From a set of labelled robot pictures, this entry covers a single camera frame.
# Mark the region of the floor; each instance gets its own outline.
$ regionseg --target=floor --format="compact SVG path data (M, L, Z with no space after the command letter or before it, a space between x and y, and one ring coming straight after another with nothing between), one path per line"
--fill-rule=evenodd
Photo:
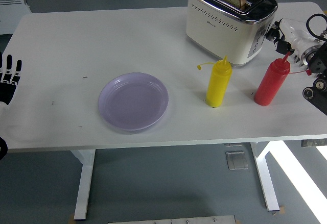
M33 13L181 7L187 0L27 0ZM277 0L317 3L326 0ZM10 40L0 36L0 51ZM327 197L327 161L315 147L287 147ZM108 223L235 215L242 224L322 223L272 154L267 155L283 211L268 212L250 145L238 146L247 170L229 170L225 145L98 150L87 220ZM0 161L0 223L74 223L81 163L71 152L10 153Z

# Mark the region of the yellow squeeze bottle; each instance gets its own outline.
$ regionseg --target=yellow squeeze bottle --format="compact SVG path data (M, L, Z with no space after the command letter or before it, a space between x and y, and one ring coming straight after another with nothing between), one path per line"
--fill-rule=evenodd
M205 102L209 106L215 108L220 106L223 102L227 85L232 73L232 68L231 64L227 61L227 56L224 57L224 60L220 60L212 64L214 66L211 72Z

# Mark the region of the white toaster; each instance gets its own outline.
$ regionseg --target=white toaster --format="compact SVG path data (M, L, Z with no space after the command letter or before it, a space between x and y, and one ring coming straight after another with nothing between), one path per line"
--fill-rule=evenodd
M261 50L277 7L275 0L246 0L241 9L223 0L188 0L186 34L233 66L244 65Z

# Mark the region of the white table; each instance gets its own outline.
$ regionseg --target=white table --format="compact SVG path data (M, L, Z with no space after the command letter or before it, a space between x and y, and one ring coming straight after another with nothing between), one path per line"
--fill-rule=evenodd
M314 3L281 3L275 19L306 21L321 12ZM313 77L290 74L271 105L253 101L269 63L282 56L269 41L233 69L222 106L207 106L211 67L196 66L216 59L187 37L185 27L186 7L39 13L18 25L4 55L22 59L23 68L0 135L9 152L74 152L83 163L75 219L85 218L95 149L252 142L268 210L276 210L256 142L327 138L327 116L302 97ZM169 93L164 116L139 133L113 129L97 107L103 87L130 72L157 77Z

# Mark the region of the purple plate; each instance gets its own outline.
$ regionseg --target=purple plate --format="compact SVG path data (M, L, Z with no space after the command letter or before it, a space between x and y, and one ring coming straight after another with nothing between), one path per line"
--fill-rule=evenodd
M110 81L98 101L101 116L112 126L136 131L156 123L168 105L168 92L154 76L133 72Z

